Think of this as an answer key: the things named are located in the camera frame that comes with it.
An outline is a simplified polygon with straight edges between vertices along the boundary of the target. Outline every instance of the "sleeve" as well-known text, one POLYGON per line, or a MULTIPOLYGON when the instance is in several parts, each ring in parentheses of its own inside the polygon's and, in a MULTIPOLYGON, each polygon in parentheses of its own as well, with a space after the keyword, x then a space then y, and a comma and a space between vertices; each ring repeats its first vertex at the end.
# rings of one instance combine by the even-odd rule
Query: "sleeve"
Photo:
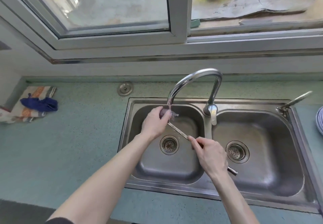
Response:
POLYGON ((73 224, 73 222, 63 217, 57 217, 46 221, 45 224, 73 224))

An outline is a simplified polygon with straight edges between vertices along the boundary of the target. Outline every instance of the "countertop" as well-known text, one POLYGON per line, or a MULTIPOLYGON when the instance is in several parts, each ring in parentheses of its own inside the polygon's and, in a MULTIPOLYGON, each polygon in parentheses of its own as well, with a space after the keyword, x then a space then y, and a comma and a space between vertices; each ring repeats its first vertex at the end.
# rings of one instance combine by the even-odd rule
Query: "countertop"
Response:
MULTIPOLYGON (((164 97, 172 82, 138 82, 129 96, 118 83, 33 83, 57 87, 58 112, 32 123, 0 125, 0 198, 57 208, 118 150, 129 97, 164 97)), ((178 98, 208 98, 212 82, 194 82, 178 98)), ((223 82, 217 98, 293 99, 323 179, 323 137, 314 118, 323 104, 322 81, 223 82)), ((321 215, 251 206, 260 223, 321 223, 321 215)), ((111 216, 141 224, 230 223, 220 201, 124 189, 111 216)))

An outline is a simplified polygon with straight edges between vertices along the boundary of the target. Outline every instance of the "sink drain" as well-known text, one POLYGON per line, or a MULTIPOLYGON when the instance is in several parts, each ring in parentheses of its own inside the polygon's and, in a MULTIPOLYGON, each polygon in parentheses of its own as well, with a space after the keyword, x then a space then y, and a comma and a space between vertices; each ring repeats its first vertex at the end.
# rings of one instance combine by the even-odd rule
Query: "sink drain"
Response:
POLYGON ((245 163, 250 156, 247 146, 240 141, 231 141, 226 145, 226 153, 233 162, 237 164, 245 163))
POLYGON ((177 152, 179 143, 176 137, 167 135, 164 136, 160 141, 160 150, 167 155, 172 155, 177 152))

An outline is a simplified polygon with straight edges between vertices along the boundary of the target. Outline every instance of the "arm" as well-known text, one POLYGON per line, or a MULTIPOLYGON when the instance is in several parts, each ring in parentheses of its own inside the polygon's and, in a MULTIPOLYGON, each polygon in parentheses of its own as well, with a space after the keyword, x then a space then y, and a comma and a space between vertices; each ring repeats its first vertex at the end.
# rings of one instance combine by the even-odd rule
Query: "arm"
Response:
POLYGON ((161 109, 154 108, 144 120, 141 133, 87 179, 49 219, 63 217, 74 224, 106 223, 143 152, 165 130, 170 112, 160 119, 161 109))
POLYGON ((227 154, 216 141, 189 136, 200 164, 218 191, 232 224, 259 224, 227 171, 227 154))

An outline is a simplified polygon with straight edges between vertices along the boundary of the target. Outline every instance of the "blue glove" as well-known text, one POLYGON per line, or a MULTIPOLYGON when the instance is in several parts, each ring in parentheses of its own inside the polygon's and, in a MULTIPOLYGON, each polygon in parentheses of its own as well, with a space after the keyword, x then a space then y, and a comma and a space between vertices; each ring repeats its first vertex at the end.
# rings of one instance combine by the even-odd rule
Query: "blue glove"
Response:
POLYGON ((22 98, 20 102, 25 107, 39 112, 52 112, 58 110, 58 102, 50 97, 39 100, 37 97, 32 98, 31 94, 28 93, 28 98, 22 98))

